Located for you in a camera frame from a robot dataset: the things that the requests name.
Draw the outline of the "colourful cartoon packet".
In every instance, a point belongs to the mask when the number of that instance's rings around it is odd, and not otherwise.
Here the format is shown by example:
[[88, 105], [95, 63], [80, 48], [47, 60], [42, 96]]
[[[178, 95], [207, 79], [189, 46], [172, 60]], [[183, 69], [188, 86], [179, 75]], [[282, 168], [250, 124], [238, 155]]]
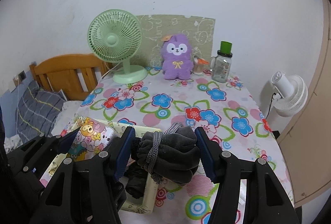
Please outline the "colourful cartoon packet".
[[74, 161], [91, 159], [105, 150], [117, 136], [112, 127], [88, 117], [79, 117], [71, 130], [78, 130], [67, 153], [67, 157]]

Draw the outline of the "dark grey gloves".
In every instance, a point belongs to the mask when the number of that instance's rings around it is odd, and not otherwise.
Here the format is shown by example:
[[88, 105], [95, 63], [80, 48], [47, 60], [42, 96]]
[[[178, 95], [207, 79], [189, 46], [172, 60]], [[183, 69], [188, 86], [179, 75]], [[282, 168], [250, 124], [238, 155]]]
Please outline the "dark grey gloves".
[[131, 148], [137, 161], [151, 178], [160, 184], [163, 179], [178, 185], [189, 183], [200, 162], [196, 135], [190, 126], [173, 124], [166, 132], [146, 132]]

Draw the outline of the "yellow fabric storage box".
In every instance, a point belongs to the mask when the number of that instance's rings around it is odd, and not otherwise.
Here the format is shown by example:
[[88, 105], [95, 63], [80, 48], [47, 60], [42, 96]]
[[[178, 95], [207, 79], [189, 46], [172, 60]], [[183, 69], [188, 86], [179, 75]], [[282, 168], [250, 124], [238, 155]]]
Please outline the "yellow fabric storage box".
[[[158, 128], [143, 127], [135, 125], [129, 122], [126, 118], [120, 122], [107, 122], [104, 120], [97, 120], [105, 125], [112, 127], [117, 137], [123, 135], [126, 127], [132, 126], [135, 129], [135, 136], [137, 138], [142, 138], [146, 132], [156, 132], [160, 131]], [[75, 122], [67, 126], [62, 134], [65, 136], [72, 132], [71, 128]], [[61, 155], [60, 162], [55, 162], [54, 164], [61, 164], [67, 157]], [[55, 174], [58, 168], [49, 167], [50, 179]], [[125, 191], [127, 195], [127, 200], [122, 206], [122, 210], [131, 211], [135, 213], [151, 213], [154, 208], [155, 197], [157, 195], [157, 184], [153, 181], [148, 172], [139, 167], [138, 164], [130, 158], [126, 166], [124, 176], [120, 179], [125, 186]]]

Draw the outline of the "grey plaid pillow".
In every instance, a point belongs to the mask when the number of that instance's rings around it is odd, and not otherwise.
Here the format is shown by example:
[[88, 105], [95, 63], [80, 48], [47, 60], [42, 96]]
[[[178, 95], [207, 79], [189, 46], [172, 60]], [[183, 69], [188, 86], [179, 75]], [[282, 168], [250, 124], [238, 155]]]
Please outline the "grey plaid pillow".
[[47, 91], [36, 81], [31, 81], [16, 109], [16, 132], [22, 142], [26, 143], [40, 135], [51, 136], [56, 117], [62, 111], [64, 102], [61, 93]]

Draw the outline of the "floral tablecloth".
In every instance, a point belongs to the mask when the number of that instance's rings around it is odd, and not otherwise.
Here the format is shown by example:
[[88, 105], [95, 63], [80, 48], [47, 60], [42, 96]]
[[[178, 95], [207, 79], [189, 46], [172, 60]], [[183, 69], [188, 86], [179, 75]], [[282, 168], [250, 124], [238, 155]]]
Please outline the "floral tablecloth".
[[[159, 68], [148, 68], [148, 76], [134, 84], [121, 85], [106, 78], [83, 102], [64, 104], [53, 134], [69, 133], [76, 121], [84, 118], [162, 130], [176, 122], [203, 127], [210, 139], [238, 158], [266, 160], [288, 197], [293, 198], [289, 173], [272, 130], [236, 75], [226, 83], [213, 81], [209, 71], [187, 81], [168, 81]], [[122, 223], [206, 223], [217, 190], [200, 167], [184, 187], [169, 180], [159, 184], [150, 214], [120, 211], [120, 218]]]

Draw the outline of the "beige wardrobe door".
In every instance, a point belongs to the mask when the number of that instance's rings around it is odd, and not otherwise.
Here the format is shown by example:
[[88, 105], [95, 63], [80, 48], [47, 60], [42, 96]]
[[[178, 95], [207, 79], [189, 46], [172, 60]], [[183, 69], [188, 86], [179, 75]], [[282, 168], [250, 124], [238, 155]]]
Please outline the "beige wardrobe door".
[[305, 107], [295, 115], [277, 142], [293, 190], [295, 207], [330, 188], [330, 2], [323, 1], [323, 39]]

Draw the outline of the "white floor fan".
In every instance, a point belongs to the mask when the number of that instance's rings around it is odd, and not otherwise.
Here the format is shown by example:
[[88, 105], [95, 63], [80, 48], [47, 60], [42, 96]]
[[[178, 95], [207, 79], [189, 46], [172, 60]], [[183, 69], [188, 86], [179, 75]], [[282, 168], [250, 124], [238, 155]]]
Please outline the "white floor fan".
[[276, 102], [273, 107], [281, 117], [292, 117], [305, 106], [308, 97], [308, 87], [299, 75], [287, 76], [277, 71], [270, 83], [276, 89]]

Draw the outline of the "glass jar green lid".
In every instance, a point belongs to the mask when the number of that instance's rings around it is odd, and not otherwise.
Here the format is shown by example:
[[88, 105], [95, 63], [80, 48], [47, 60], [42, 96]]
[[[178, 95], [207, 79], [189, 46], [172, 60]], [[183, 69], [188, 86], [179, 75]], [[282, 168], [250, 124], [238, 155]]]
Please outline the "glass jar green lid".
[[211, 78], [220, 83], [226, 83], [232, 63], [232, 43], [221, 41], [217, 55], [210, 59]]

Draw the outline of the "small cup orange item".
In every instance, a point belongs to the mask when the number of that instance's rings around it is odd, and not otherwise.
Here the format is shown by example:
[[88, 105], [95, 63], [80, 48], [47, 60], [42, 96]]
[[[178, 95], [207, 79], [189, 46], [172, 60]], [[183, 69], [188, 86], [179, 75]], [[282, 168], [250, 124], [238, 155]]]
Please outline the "small cup orange item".
[[195, 75], [202, 75], [203, 74], [203, 70], [205, 69], [205, 66], [208, 65], [209, 62], [206, 61], [203, 58], [200, 58], [198, 56], [194, 56], [194, 67], [192, 72]]

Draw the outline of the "green desk fan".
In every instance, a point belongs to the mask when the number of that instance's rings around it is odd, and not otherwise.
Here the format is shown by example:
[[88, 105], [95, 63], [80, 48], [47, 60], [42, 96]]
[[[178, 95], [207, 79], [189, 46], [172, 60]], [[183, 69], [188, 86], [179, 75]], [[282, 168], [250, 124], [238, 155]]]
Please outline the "green desk fan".
[[92, 20], [87, 39], [91, 51], [100, 60], [122, 64], [113, 75], [114, 82], [130, 84], [147, 77], [144, 67], [130, 64], [130, 59], [140, 48], [142, 35], [139, 20], [133, 14], [112, 9]]

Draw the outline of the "purple plush toy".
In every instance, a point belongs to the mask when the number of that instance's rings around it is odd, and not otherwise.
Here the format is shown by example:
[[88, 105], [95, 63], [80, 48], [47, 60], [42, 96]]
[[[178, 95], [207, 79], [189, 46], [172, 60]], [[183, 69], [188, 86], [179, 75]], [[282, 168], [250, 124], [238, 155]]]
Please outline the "purple plush toy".
[[162, 71], [166, 80], [188, 80], [194, 63], [191, 60], [192, 47], [184, 34], [162, 37]]

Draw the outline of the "green patterned backboard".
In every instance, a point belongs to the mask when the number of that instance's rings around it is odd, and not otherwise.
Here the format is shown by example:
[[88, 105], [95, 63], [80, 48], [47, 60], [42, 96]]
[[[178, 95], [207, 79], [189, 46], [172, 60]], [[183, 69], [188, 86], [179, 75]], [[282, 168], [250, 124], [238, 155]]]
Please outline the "green patterned backboard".
[[139, 15], [142, 43], [131, 64], [144, 67], [161, 67], [161, 39], [168, 35], [184, 34], [192, 46], [192, 56], [205, 60], [211, 57], [215, 19], [184, 15]]

